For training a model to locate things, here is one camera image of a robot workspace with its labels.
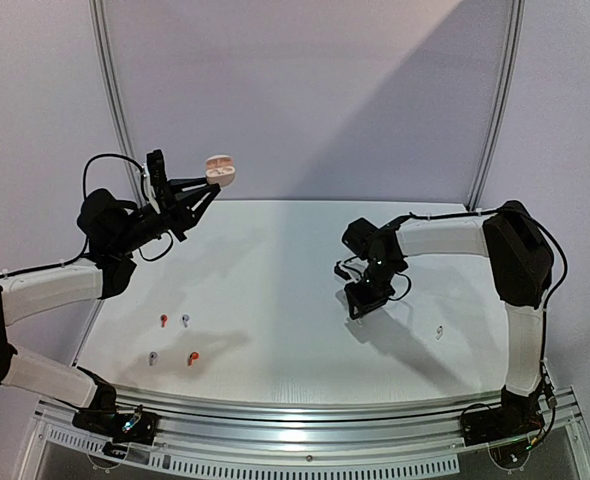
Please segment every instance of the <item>white arm segment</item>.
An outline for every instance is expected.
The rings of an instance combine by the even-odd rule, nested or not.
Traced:
[[[4,323],[12,325],[35,313],[102,296],[102,271],[89,260],[62,268],[0,280]]]
[[[488,216],[448,220],[414,220],[397,231],[402,253],[480,255],[488,258],[482,224]],[[508,372],[506,389],[521,396],[535,391],[541,380],[540,355],[544,323],[542,307],[515,307],[505,303],[508,314]]]
[[[4,323],[81,300],[102,296],[102,271],[89,260],[62,268],[20,274],[0,280]],[[46,395],[88,407],[95,395],[95,382],[80,370],[62,365],[30,350],[15,346],[17,354],[2,385]]]
[[[411,220],[397,231],[402,253],[409,257],[451,253],[488,257],[482,223],[485,217]]]
[[[17,355],[11,358],[11,368],[2,385],[19,387],[80,408],[90,405],[97,390],[91,377],[30,350],[16,348]]]
[[[527,397],[542,379],[539,364],[544,335],[542,305],[538,309],[505,305],[508,314],[506,390]]]

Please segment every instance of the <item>small red object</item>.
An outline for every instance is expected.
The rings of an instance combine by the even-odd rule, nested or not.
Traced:
[[[199,353],[193,352],[188,356],[188,366],[193,365],[193,362],[199,358]]]

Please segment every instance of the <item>vent grille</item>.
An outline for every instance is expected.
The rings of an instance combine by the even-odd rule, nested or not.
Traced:
[[[48,440],[80,452],[102,455],[104,441],[96,440],[85,433],[50,425]],[[381,467],[248,467],[241,465],[222,466],[196,461],[180,455],[151,452],[147,465],[125,463],[173,473],[178,476],[205,480],[396,480],[435,478],[459,473],[457,455],[386,464]]]

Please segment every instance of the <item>vertical metal post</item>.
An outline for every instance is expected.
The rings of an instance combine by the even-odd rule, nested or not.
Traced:
[[[124,106],[122,104],[119,86],[117,84],[117,78],[115,75],[115,66],[111,53],[104,1],[90,0],[90,7],[100,69],[102,71],[102,78],[104,80],[104,88],[106,89],[108,106],[111,111],[111,116],[113,117],[115,135],[117,136],[121,153],[131,158],[135,158],[135,150],[133,148],[131,137],[128,133],[126,117],[124,115]],[[133,189],[135,200],[139,206],[142,206],[144,205],[144,198],[140,192],[138,174],[132,165],[124,162],[124,166],[126,168],[126,174],[128,175],[131,188]]]
[[[504,42],[504,57],[495,91],[493,115],[486,134],[482,157],[466,202],[466,208],[469,210],[475,209],[479,206],[482,192],[484,191],[484,185],[486,184],[486,178],[488,177],[488,172],[490,170],[491,161],[493,159],[493,153],[497,146],[502,118],[504,117],[504,110],[506,109],[506,103],[508,100],[511,78],[513,77],[523,13],[524,0],[513,0],[510,13],[511,18],[506,31],[506,40]]]

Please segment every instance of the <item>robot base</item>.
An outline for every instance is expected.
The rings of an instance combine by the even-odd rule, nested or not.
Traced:
[[[539,428],[537,425],[544,425],[544,418],[540,413],[532,413],[528,420],[517,428],[511,428],[509,425],[501,407],[465,413],[460,418],[460,428],[466,446],[495,442],[536,431]]]

